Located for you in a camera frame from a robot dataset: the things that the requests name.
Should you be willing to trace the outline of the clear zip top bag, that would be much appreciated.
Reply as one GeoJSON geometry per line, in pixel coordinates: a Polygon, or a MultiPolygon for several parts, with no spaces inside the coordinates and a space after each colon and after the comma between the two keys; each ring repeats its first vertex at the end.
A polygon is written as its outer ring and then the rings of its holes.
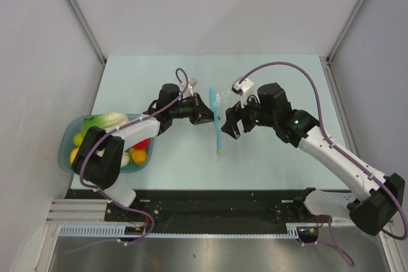
{"type": "Polygon", "coordinates": [[[211,85],[209,87],[210,110],[214,115],[216,153],[222,157],[230,148],[234,140],[229,134],[222,132],[221,127],[226,123],[226,110],[236,102],[235,95],[230,87],[211,85]]]}

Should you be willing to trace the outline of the green lettuce toy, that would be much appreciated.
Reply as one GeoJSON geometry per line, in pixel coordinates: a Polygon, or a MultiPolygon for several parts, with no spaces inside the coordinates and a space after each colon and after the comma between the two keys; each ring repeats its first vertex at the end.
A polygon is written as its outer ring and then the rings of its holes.
{"type": "Polygon", "coordinates": [[[98,127],[101,129],[108,129],[110,127],[121,126],[129,122],[128,116],[123,113],[106,113],[85,118],[80,132],[85,135],[91,127],[98,127]]]}

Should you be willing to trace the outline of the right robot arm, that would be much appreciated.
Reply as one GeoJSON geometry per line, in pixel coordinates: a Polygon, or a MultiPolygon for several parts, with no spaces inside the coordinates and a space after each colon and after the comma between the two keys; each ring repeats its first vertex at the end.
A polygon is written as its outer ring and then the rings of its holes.
{"type": "Polygon", "coordinates": [[[295,110],[278,83],[261,86],[237,81],[232,91],[240,101],[226,110],[221,131],[238,139],[241,123],[244,132],[256,126],[271,127],[284,143],[309,154],[329,169],[349,189],[348,193],[307,188],[294,199],[295,217],[308,222],[316,215],[351,220],[363,232],[375,236],[397,213],[404,198],[405,180],[371,168],[323,132],[323,126],[304,110],[295,110]]]}

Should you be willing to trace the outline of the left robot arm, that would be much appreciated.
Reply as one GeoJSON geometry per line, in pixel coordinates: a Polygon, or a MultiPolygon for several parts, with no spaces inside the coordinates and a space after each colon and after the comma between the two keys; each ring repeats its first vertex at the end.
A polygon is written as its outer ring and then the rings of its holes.
{"type": "Polygon", "coordinates": [[[188,118],[193,125],[214,121],[214,114],[196,92],[184,97],[176,84],[166,83],[159,91],[155,108],[119,127],[90,127],[73,159],[72,170],[108,199],[119,204],[119,214],[137,219],[141,206],[136,192],[120,177],[122,154],[133,145],[155,138],[171,127],[174,119],[188,118]]]}

